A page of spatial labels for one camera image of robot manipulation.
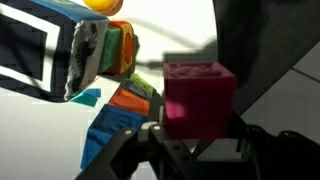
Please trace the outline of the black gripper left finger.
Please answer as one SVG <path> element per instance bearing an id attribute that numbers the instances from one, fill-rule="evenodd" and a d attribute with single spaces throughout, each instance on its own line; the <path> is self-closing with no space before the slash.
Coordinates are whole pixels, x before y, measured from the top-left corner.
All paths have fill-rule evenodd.
<path id="1" fill-rule="evenodd" d="M 157 180 L 194 180 L 200 166 L 189 149 L 162 125 L 119 130 L 75 180 L 128 180 L 149 162 Z"/>

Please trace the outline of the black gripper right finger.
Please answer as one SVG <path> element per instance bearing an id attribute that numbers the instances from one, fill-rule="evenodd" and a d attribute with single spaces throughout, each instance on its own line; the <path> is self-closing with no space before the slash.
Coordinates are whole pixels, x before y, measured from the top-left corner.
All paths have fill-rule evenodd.
<path id="1" fill-rule="evenodd" d="M 271 135 L 234 113 L 233 136 L 254 180 L 320 180 L 320 145 L 304 135 L 292 130 Z"/>

